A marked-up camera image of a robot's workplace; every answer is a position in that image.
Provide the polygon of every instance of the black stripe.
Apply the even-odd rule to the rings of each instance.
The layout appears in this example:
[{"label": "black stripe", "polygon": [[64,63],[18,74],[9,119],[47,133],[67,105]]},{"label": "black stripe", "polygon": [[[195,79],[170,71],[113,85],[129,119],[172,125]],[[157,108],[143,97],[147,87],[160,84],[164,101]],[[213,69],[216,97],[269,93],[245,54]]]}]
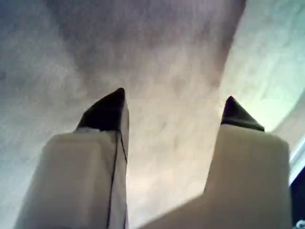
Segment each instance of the black stripe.
[{"label": "black stripe", "polygon": [[126,215],[127,215],[127,204],[126,204],[126,213],[125,213],[125,218],[124,218],[124,228],[126,228]]},{"label": "black stripe", "polygon": [[121,144],[122,144],[122,148],[123,148],[123,152],[124,152],[124,158],[125,158],[125,161],[127,163],[127,156],[126,156],[126,153],[125,153],[125,147],[124,147],[124,142],[123,142],[123,134],[122,132],[120,131],[121,133]]}]

